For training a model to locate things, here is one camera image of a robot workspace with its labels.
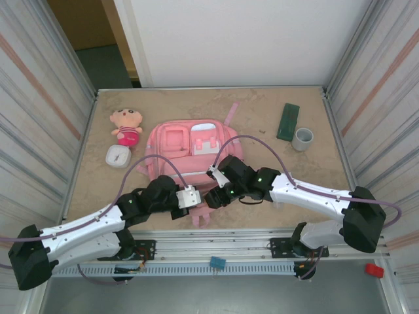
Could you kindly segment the pink backpack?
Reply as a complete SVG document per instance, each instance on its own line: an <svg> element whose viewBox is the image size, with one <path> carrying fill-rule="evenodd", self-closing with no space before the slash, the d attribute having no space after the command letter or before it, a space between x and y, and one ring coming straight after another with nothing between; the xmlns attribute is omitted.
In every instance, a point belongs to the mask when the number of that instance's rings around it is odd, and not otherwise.
<svg viewBox="0 0 419 314"><path fill-rule="evenodd" d="M237 132L229 127L239 104L232 105L223 123L218 120L173 120L156 126L148 140L145 155L159 154L171 161L186 180L202 194L205 194L216 184L216 181L207 176L206 171L213 165L215 157L222 145ZM227 155L233 155L244 160L242 145L239 139L230 142L222 151L219 161ZM146 173L150 180L159 175L167 175L174 179L176 184L183 186L183 182L169 165L160 158L148 158L145 167L137 166L137 171ZM189 211L192 223L197 228L205 228L210 223L210 213L214 209L200 204Z"/></svg>

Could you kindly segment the green pencil case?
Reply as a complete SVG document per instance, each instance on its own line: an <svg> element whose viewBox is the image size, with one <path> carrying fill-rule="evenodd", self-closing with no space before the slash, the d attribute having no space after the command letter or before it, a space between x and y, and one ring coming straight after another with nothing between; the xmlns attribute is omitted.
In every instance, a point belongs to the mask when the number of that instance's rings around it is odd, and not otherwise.
<svg viewBox="0 0 419 314"><path fill-rule="evenodd" d="M278 139L288 142L293 140L295 128L297 126L299 110L300 107L298 105L290 103L285 104L276 136Z"/></svg>

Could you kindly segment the white square alarm clock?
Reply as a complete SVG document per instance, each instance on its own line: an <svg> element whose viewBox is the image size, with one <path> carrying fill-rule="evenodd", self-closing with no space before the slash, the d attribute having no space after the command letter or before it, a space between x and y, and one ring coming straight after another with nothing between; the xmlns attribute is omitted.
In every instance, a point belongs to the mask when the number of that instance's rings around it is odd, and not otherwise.
<svg viewBox="0 0 419 314"><path fill-rule="evenodd" d="M132 152L124 145L111 145L105 156L107 165L115 168L126 168L131 160Z"/></svg>

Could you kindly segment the grey plastic cup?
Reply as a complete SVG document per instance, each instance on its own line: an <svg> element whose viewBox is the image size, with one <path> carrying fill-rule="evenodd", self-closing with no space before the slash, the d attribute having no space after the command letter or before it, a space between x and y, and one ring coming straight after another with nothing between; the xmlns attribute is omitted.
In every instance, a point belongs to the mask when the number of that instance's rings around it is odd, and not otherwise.
<svg viewBox="0 0 419 314"><path fill-rule="evenodd" d="M312 141L314 139L314 134L308 128L299 128L292 139L292 147L299 151L304 152L308 150Z"/></svg>

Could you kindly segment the pink plush doll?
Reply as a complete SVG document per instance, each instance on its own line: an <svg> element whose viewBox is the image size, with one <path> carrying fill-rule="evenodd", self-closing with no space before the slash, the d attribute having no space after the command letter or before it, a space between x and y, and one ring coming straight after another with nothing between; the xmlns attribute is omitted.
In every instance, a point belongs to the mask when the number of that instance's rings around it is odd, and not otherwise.
<svg viewBox="0 0 419 314"><path fill-rule="evenodd" d="M133 109L119 109L114 111L109 119L115 125L111 134L117 137L119 145L132 148L139 143L140 134L143 132L140 126L143 117L140 112Z"/></svg>

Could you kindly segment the small red block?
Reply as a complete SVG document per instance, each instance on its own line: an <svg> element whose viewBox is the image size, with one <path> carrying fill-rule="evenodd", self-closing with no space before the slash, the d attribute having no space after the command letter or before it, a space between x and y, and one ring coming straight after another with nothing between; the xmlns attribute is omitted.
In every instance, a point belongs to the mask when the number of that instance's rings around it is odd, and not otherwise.
<svg viewBox="0 0 419 314"><path fill-rule="evenodd" d="M384 268L377 266L376 264L367 263L365 265L365 273L372 277L382 279L384 277Z"/></svg>

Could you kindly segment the tan wooden door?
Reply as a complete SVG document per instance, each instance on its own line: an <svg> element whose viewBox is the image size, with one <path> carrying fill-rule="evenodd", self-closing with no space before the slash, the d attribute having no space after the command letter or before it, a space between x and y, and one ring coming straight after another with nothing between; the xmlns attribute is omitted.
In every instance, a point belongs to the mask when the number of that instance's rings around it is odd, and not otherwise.
<svg viewBox="0 0 419 314"><path fill-rule="evenodd" d="M101 0L109 25L113 32L116 44L131 81L139 81L134 60L124 34L124 30L115 6L114 0Z"/></svg>

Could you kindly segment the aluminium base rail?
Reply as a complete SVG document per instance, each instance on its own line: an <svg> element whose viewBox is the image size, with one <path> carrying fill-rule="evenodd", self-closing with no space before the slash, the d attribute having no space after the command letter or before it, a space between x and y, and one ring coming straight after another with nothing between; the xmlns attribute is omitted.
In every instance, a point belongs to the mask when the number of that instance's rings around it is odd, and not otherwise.
<svg viewBox="0 0 419 314"><path fill-rule="evenodd" d="M133 231L136 240L155 240L154 262L209 262L212 256L227 262L268 262L272 260L269 240L291 237L292 228L274 229L220 229ZM77 262L95 262L101 256L115 252L116 242L100 236L98 240L76 245L74 241L60 240L52 249L53 257L64 256L68 266Z"/></svg>

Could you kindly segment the aluminium table edge rail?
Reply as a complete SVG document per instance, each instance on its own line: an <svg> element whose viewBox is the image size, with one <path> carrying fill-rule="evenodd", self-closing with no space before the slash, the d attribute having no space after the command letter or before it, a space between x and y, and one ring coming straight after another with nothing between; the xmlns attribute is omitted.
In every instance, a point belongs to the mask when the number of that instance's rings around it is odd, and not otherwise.
<svg viewBox="0 0 419 314"><path fill-rule="evenodd" d="M133 92L133 91L172 91L172 90L232 90L232 89L275 89L275 88L319 88L321 85L271 85L271 86L191 86L191 87L163 87L163 88L101 88L100 92Z"/></svg>

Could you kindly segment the aluminium enclosure post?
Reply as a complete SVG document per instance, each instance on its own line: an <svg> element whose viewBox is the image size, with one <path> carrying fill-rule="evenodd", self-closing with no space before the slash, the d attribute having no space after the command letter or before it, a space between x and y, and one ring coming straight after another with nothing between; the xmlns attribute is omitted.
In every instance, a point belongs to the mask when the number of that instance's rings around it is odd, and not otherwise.
<svg viewBox="0 0 419 314"><path fill-rule="evenodd" d="M46 0L37 0L39 9L37 13L41 13L41 21L45 23L48 33L52 36L53 43L57 46L58 52L63 56L66 65L81 87L84 95L92 102L97 98L97 90L94 88L92 81L88 77L82 63L80 62L75 50L71 46L64 30L56 19L52 9Z"/></svg>
<svg viewBox="0 0 419 314"><path fill-rule="evenodd" d="M340 59L335 71L333 72L329 82L323 87L323 98L330 100L338 85L344 78L356 54L358 53L363 41L369 34L369 28L373 26L376 19L380 15L382 8L387 4L388 0L371 0L367 10L365 11L356 31Z"/></svg>

